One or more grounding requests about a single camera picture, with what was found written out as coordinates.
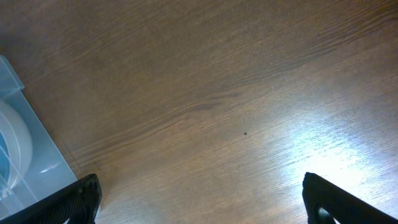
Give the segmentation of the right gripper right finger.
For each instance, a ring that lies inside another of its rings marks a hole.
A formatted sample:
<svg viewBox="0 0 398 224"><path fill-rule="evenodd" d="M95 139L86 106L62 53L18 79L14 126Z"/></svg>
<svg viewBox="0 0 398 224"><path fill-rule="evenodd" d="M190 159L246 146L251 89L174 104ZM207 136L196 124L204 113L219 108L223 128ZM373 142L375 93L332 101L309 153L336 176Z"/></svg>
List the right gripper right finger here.
<svg viewBox="0 0 398 224"><path fill-rule="evenodd" d="M302 197L309 224L397 224L396 218L374 208L315 173L307 172L302 185Z"/></svg>

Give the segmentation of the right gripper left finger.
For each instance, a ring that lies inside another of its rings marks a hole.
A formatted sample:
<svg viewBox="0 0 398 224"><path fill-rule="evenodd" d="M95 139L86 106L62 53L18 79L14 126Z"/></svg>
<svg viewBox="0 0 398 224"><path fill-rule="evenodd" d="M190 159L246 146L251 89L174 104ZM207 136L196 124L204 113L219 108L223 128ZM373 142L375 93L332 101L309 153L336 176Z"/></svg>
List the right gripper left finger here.
<svg viewBox="0 0 398 224"><path fill-rule="evenodd" d="M1 220L1 224L95 224L101 199L98 176L89 174Z"/></svg>

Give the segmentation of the blue plate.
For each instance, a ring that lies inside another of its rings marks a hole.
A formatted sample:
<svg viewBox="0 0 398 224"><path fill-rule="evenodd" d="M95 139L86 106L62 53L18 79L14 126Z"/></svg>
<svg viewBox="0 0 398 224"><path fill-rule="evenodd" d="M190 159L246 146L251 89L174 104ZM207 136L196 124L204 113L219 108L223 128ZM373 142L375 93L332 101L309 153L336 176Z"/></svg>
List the blue plate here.
<svg viewBox="0 0 398 224"><path fill-rule="evenodd" d="M6 146L6 141L4 136L1 134L1 177L6 181L6 183L10 184L10 172L11 165L9 161L9 153Z"/></svg>

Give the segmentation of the cream plate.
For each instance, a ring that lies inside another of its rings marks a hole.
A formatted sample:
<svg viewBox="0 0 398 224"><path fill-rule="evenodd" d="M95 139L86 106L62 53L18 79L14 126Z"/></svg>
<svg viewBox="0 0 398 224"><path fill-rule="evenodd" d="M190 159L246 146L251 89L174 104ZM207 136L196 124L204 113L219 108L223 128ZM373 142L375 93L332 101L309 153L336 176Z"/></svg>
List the cream plate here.
<svg viewBox="0 0 398 224"><path fill-rule="evenodd" d="M33 155L32 137L19 113L1 101L1 134L6 141L11 172L10 188L15 187L29 170Z"/></svg>

